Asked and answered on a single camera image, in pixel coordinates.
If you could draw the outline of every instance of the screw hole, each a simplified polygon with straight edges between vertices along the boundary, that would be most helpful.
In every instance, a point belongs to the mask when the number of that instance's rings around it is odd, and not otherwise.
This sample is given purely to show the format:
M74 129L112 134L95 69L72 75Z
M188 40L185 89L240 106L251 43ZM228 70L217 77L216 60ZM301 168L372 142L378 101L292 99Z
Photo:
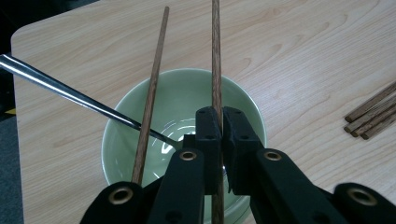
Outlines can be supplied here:
M114 189L108 196L108 200L115 205L127 203L134 196L134 192L127 187Z
M182 214L179 211L170 211L165 215L166 221L169 223L178 223L182 219Z
M197 154L195 154L194 152L191 152L191 151L185 151L185 152L180 153L180 158L183 161L192 161L195 158L197 158Z
M347 194L357 203L367 206L374 206L377 204L376 198L364 189L349 189Z
M282 156L276 152L265 152L264 157L270 161L280 161L282 159Z

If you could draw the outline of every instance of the pile of chopsticks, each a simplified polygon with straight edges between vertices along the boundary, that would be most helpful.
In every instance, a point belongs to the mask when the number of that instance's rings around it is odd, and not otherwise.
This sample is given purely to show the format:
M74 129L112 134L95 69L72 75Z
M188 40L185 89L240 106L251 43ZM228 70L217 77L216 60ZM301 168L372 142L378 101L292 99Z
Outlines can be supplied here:
M354 137L369 139L396 120L396 81L345 117L344 128Z

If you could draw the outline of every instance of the wood grain surface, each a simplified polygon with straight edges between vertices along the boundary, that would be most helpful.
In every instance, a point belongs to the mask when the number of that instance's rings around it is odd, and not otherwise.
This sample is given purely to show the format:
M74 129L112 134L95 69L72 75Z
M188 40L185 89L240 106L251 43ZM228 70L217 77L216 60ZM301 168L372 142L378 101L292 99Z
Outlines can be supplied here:
M396 79L394 1L220 5L222 74L257 103L268 147L323 189L357 182L396 203L396 126L368 141L343 130L348 112ZM12 54L115 106L150 74L165 6L161 70L210 70L210 1L99 1L22 27ZM106 186L107 120L18 77L15 90L25 223L79 223Z

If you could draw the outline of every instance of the spoon handle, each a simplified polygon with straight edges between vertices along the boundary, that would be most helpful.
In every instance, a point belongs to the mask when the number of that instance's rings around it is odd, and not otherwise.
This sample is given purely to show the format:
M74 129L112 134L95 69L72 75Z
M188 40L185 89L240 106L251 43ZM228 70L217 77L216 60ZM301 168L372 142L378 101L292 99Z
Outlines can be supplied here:
M43 87L44 89L53 91L76 104L83 105L93 111L105 115L110 119L117 120L133 129L140 131L141 124L139 122L130 119L125 115L121 114L120 112L93 100L91 97L74 90L73 88L62 83L61 81L46 75L45 73L33 68L33 66L24 63L12 56L8 56L6 54L0 55L0 67L4 68L5 70L14 75L18 75L32 81L33 83L40 87ZM155 137L158 140L163 141L176 149L180 147L180 144L178 144L177 141L161 133L150 130L149 134L152 137Z

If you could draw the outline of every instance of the bowl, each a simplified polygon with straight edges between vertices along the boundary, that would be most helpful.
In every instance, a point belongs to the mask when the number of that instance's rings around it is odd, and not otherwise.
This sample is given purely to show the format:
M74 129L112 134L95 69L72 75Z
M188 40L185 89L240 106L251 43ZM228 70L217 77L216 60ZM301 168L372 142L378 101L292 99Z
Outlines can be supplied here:
M210 71L182 68L159 75L152 114L151 129L181 140L183 134L195 132L195 112L211 105ZM236 83L222 76L221 93L223 106L245 112L256 134L266 145L266 135L259 108L251 97ZM131 89L119 102L117 111L141 121L146 103L149 80ZM134 167L134 156L139 132L114 120L109 120L102 144L102 164L108 184L130 181ZM152 137L148 140L148 152L142 186L164 175L175 150ZM228 180L224 176L224 220L225 223L240 223L250 213L249 197L235 196L228 191ZM205 196L205 223L210 223L210 196Z

